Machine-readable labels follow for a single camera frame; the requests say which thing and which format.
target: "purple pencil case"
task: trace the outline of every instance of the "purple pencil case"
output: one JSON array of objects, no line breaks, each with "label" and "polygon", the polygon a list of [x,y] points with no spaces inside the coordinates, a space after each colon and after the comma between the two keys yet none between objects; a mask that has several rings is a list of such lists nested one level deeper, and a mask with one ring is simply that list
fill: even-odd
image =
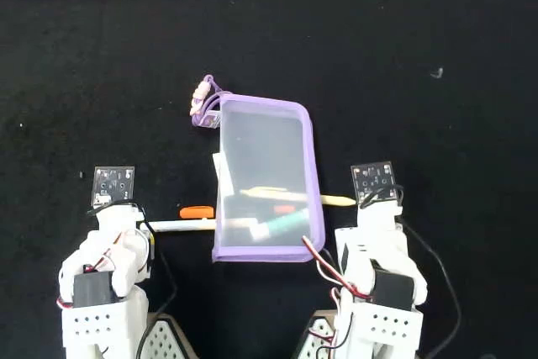
[{"label": "purple pencil case", "polygon": [[298,103],[220,97],[214,261],[301,262],[325,242],[312,123]]}]

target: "black cloth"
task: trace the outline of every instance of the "black cloth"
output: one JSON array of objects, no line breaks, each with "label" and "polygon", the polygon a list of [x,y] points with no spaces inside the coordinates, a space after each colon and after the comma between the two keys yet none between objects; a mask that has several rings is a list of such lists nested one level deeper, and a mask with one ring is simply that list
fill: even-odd
[{"label": "black cloth", "polygon": [[[533,357],[537,4],[0,0],[2,357],[62,355],[57,271],[95,227],[95,166],[135,165],[152,219],[214,202],[219,132],[188,117],[206,73],[306,107],[324,193],[353,195],[352,164],[393,162],[404,216],[462,301],[440,358]],[[324,214],[334,251],[356,211]],[[312,262],[213,264],[210,233],[161,243],[179,284],[168,312],[201,357],[290,357],[310,315],[332,308]],[[409,249],[429,281],[428,351],[455,314],[435,261]],[[145,289],[156,309],[162,268]]]}]

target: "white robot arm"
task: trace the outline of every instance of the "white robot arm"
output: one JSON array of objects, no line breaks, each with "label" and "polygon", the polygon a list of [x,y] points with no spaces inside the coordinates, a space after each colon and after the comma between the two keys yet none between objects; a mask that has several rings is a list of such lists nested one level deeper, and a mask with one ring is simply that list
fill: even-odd
[{"label": "white robot arm", "polygon": [[62,264],[58,282],[67,359],[135,359],[146,327],[148,299],[135,286],[150,276],[150,235],[137,229],[142,213],[131,204],[97,213],[88,233]]},{"label": "white robot arm", "polygon": [[391,164],[353,166],[351,172],[357,226],[335,231],[338,264],[329,264],[303,238],[321,276],[340,291],[333,288],[330,293],[337,307],[333,324],[326,314],[315,315],[297,358],[415,359],[423,319],[417,306],[425,302],[428,284],[409,258],[405,231],[438,261],[456,308],[455,326],[426,356],[431,359],[448,345],[461,323],[456,292],[437,253],[402,221],[403,188],[395,184]]},{"label": "white robot arm", "polygon": [[357,227],[335,232],[344,278],[369,299],[341,289],[335,319],[334,359],[414,359],[419,348],[427,283],[408,256],[407,238],[395,216],[397,201],[358,209]]}]

